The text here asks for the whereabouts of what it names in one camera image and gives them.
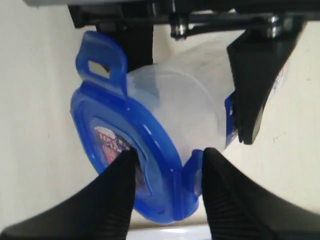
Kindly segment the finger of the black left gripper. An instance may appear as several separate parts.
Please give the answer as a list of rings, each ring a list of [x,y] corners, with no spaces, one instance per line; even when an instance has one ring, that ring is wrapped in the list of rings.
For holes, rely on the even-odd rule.
[[[298,33],[266,38],[246,30],[227,47],[235,86],[236,125],[241,143],[252,145],[273,85],[291,56]]]
[[[98,23],[96,30],[113,39],[127,58],[127,71],[153,64],[153,25]]]

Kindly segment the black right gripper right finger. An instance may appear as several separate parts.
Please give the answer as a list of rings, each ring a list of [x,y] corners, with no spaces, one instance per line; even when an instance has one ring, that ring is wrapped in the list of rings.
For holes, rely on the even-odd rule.
[[[202,157],[202,198],[213,240],[318,240],[320,215],[268,191],[215,148]]]

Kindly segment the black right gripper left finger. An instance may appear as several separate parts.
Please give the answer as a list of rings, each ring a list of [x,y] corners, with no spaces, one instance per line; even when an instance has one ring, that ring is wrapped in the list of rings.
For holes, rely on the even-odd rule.
[[[81,191],[4,228],[2,240],[125,240],[136,196],[135,151],[122,152]]]

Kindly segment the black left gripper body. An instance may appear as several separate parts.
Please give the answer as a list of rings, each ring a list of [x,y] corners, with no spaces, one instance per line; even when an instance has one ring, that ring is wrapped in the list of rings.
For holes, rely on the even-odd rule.
[[[160,25],[175,40],[234,31],[241,42],[295,40],[308,13],[305,0],[85,0],[67,7],[75,28],[93,26],[117,41],[150,40]]]

